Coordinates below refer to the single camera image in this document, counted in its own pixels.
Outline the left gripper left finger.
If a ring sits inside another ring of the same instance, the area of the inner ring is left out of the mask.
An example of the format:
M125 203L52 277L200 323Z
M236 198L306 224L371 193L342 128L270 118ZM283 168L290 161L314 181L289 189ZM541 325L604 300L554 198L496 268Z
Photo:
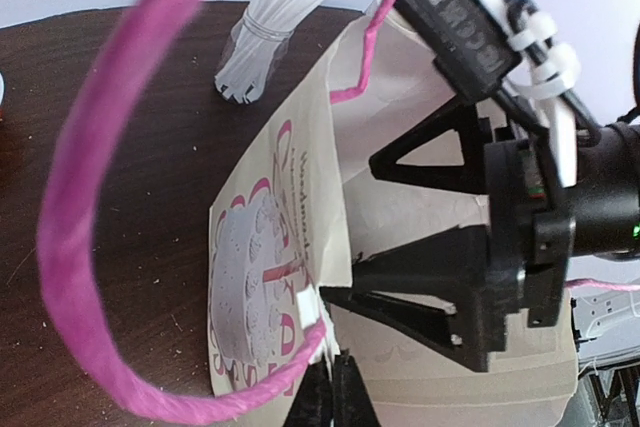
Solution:
M300 383L284 427L330 427L333 391L324 360L310 365Z

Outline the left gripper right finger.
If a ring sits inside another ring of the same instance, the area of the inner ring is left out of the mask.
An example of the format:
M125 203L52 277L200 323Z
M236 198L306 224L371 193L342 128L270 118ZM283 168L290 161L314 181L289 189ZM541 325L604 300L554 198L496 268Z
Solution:
M333 425L335 427L380 427L355 358L342 351L332 366Z

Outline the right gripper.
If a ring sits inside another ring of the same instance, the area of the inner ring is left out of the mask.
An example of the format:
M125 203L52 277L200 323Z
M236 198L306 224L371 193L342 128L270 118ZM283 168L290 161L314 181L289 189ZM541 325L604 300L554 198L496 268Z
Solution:
M320 289L473 372L506 350L508 315L527 310L529 328L557 324L575 234L546 141L496 142L484 153L492 140L490 120L453 98L369 159L377 180L487 189L489 237L484 226L449 229L354 262L350 287Z

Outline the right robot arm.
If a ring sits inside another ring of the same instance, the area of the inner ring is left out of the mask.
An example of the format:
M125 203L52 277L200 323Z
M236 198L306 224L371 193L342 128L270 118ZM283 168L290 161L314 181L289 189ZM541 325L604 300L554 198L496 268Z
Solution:
M569 261L639 252L639 129L617 122L578 150L561 184L549 140L492 129L452 99L369 160L379 181L489 200L485 224L455 227L358 256L349 287L322 298L387 325L475 372L507 346L507 318L531 328L559 318Z

